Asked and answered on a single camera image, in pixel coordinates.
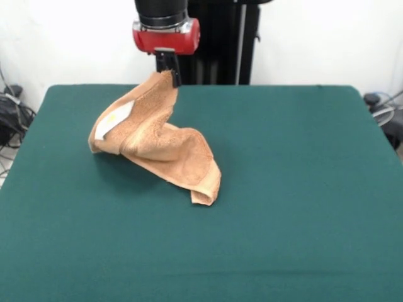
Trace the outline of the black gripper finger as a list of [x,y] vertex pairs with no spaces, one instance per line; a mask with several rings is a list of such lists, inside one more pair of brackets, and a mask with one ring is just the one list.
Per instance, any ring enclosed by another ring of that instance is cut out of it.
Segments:
[[173,87],[181,86],[178,56],[174,52],[166,53],[166,67],[171,71],[171,75],[173,77]]
[[156,71],[163,72],[169,70],[165,52],[156,52]]

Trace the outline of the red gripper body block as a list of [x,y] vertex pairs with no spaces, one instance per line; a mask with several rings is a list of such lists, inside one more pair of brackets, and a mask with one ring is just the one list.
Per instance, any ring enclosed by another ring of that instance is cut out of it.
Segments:
[[174,52],[192,55],[200,42],[200,23],[196,18],[187,18],[172,28],[148,28],[140,21],[132,26],[133,40],[141,52]]

